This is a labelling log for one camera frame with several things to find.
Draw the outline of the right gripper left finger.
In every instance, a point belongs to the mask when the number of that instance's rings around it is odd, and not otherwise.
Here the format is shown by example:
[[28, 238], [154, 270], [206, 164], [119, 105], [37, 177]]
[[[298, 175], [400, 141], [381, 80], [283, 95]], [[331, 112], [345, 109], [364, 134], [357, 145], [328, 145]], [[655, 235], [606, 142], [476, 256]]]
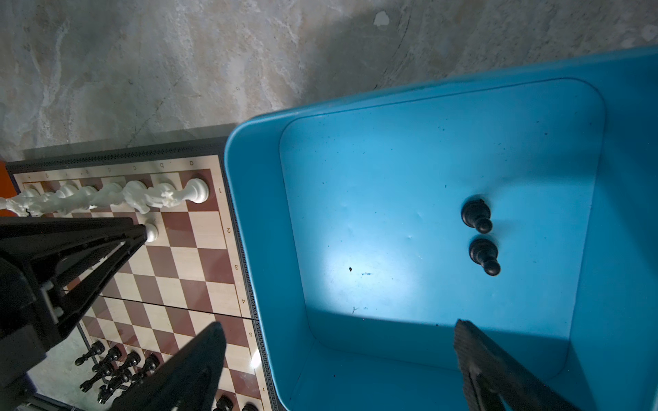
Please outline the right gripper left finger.
[[212, 409], [226, 346], [221, 323], [213, 322], [143, 383], [114, 400], [111, 409]]

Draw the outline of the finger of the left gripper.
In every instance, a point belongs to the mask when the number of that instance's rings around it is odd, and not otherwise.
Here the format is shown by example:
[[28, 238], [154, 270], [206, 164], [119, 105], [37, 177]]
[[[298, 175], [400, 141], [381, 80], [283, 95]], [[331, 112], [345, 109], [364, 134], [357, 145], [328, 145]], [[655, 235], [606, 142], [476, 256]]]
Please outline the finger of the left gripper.
[[109, 281], [146, 240], [144, 225], [137, 225], [136, 237], [100, 262], [94, 265], [79, 263], [64, 272], [45, 271], [44, 279], [53, 285], [46, 294], [59, 329], [71, 329], [80, 321]]
[[22, 270], [64, 272], [94, 265], [136, 237], [127, 217], [2, 217], [1, 257]]

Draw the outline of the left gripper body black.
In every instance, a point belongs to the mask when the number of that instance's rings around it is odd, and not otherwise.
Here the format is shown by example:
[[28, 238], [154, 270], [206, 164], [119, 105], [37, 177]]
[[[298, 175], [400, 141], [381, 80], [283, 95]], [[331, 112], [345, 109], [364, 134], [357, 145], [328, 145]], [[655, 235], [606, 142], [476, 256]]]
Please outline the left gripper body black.
[[1, 260], [1, 409], [14, 410], [36, 392], [28, 372], [46, 359], [48, 343], [34, 327], [36, 298], [21, 271]]

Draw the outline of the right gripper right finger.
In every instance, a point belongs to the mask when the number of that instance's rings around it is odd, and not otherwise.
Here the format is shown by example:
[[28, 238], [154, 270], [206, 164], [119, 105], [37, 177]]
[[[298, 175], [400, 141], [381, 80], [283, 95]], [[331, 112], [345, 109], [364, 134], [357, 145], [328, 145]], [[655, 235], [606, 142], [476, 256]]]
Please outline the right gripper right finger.
[[576, 410], [468, 320], [454, 327], [453, 347], [470, 410]]

